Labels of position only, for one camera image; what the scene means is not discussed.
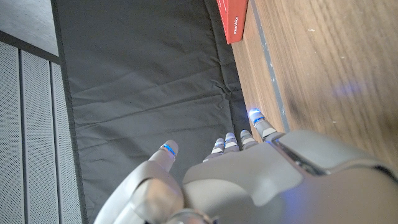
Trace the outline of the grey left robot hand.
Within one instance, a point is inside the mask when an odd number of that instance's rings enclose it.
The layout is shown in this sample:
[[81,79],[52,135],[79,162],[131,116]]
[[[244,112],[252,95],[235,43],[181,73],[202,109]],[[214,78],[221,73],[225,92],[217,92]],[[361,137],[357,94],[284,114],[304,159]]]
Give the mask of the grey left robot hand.
[[397,171],[313,131],[282,133],[253,109],[181,183],[169,140],[116,188],[96,223],[396,223]]

